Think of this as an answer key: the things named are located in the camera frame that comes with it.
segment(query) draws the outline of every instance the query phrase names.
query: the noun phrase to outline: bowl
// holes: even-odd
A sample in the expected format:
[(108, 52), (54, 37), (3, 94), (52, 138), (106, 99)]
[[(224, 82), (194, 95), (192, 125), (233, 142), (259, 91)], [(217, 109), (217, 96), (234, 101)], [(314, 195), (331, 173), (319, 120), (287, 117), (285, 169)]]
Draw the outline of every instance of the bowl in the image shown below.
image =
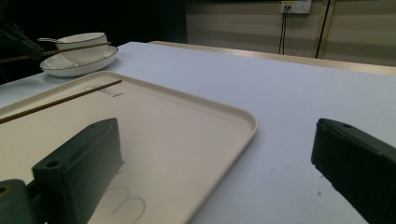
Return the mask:
[[(63, 43), (56, 43), (57, 49), (71, 49), (94, 44), (106, 43), (107, 37), (105, 33), (87, 33), (79, 35), (70, 35), (58, 39)], [(98, 46), (89, 49), (77, 49), (72, 51), (63, 52), (67, 60), (78, 63), (87, 64), (93, 63), (104, 58), (107, 46)]]

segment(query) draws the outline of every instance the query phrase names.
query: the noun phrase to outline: table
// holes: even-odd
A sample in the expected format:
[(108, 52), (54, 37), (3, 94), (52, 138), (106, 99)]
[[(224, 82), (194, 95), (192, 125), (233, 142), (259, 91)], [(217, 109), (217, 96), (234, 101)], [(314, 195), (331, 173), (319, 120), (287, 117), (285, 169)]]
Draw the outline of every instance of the table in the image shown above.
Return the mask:
[[(319, 118), (349, 123), (396, 146), (394, 68), (334, 68), (337, 63), (162, 45), (122, 45), (105, 70), (243, 108), (259, 122), (249, 147), (191, 223), (366, 223), (310, 155)], [(360, 71), (365, 66), (369, 73)], [(0, 106), (72, 79), (41, 73), (2, 85)]]

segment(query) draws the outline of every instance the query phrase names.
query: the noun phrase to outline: stacked plates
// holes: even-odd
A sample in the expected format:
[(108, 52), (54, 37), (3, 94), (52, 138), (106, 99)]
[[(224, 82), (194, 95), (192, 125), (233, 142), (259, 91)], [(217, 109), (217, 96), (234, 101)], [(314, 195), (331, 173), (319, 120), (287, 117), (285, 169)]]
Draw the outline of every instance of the stacked plates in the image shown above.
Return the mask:
[(117, 58), (118, 48), (107, 46), (107, 52), (101, 58), (90, 63), (75, 63), (67, 60), (61, 53), (56, 54), (40, 64), (40, 68), (56, 77), (75, 77), (102, 69)]

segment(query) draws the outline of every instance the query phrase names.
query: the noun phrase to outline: chopstick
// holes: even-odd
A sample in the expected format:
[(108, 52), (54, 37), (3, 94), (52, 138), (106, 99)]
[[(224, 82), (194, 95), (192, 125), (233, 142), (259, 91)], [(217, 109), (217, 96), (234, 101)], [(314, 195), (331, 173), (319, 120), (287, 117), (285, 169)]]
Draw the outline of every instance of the chopstick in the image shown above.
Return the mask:
[(99, 91), (99, 90), (105, 89), (105, 88), (107, 88), (107, 87), (110, 87), (110, 86), (119, 84), (119, 83), (121, 83), (121, 82), (122, 82), (122, 80), (117, 80), (117, 81), (114, 81), (114, 82), (110, 82), (110, 83), (108, 83), (108, 84), (105, 84), (105, 85), (102, 85), (102, 86), (98, 86), (98, 87), (93, 88), (93, 89), (90, 89), (90, 90), (88, 90), (88, 91), (82, 91), (82, 92), (76, 93), (76, 94), (74, 94), (74, 95), (64, 97), (63, 99), (56, 100), (56, 101), (53, 101), (53, 102), (50, 102), (50, 103), (47, 103), (47, 104), (44, 104), (44, 105), (39, 105), (39, 106), (37, 106), (37, 107), (34, 107), (34, 108), (31, 108), (31, 109), (22, 111), (22, 112), (20, 112), (20, 113), (16, 113), (16, 114), (7, 116), (7, 117), (5, 117), (5, 118), (0, 119), (0, 124), (3, 124), (3, 123), (6, 123), (6, 122), (9, 122), (9, 121), (12, 121), (12, 120), (14, 120), (14, 119), (19, 119), (19, 118), (21, 118), (21, 117), (24, 117), (24, 116), (33, 114), (33, 113), (38, 112), (38, 111), (40, 111), (40, 110), (44, 110), (44, 109), (50, 108), (50, 107), (52, 107), (52, 106), (65, 103), (65, 102), (67, 102), (67, 101), (71, 101), (71, 100), (77, 99), (78, 97), (81, 97), (81, 96), (90, 94), (90, 93), (95, 92), (95, 91)]
[[(58, 53), (62, 53), (62, 52), (67, 52), (67, 51), (72, 51), (72, 50), (77, 50), (77, 49), (89, 49), (89, 48), (99, 47), (99, 46), (103, 46), (103, 45), (111, 45), (111, 42), (81, 46), (81, 47), (76, 47), (76, 48), (71, 48), (71, 49), (56, 49), (56, 50), (51, 50), (51, 51), (45, 51), (41, 54), (41, 56), (43, 56), (43, 57), (50, 56), (50, 55), (58, 54)], [(19, 60), (23, 60), (23, 59), (28, 59), (28, 58), (30, 58), (30, 57), (26, 56), (26, 55), (13, 57), (13, 58), (5, 58), (5, 59), (0, 59), (0, 63), (9, 63), (9, 62), (19, 61)]]

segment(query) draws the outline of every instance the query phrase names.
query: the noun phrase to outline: black cable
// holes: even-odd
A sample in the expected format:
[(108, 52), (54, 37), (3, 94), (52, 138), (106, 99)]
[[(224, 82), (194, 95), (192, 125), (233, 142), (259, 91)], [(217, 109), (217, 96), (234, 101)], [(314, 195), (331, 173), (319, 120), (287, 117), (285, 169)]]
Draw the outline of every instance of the black cable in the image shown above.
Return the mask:
[(277, 51), (277, 54), (280, 54), (280, 48), (282, 47), (282, 39), (283, 39), (283, 24), (285, 23), (285, 12), (286, 12), (287, 7), (283, 7), (283, 13), (282, 13), (282, 30), (280, 31), (280, 39), (279, 39), (279, 50)]
[(317, 58), (319, 56), (319, 50), (320, 50), (320, 45), (321, 45), (321, 39), (323, 37), (323, 33), (324, 33), (324, 27), (326, 26), (326, 19), (327, 19), (327, 14), (329, 12), (329, 7), (330, 7), (330, 2), (332, 0), (329, 0), (329, 2), (327, 2), (327, 7), (326, 7), (326, 13), (324, 14), (324, 20), (323, 20), (323, 24), (322, 24), (322, 28), (320, 31), (320, 37), (319, 37), (319, 42), (318, 42), (318, 48), (317, 48), (317, 53), (315, 54), (315, 58)]
[(286, 18), (288, 17), (289, 8), (286, 9), (284, 16), (285, 27), (283, 28), (283, 40), (282, 40), (282, 54), (285, 54), (285, 37), (286, 37)]

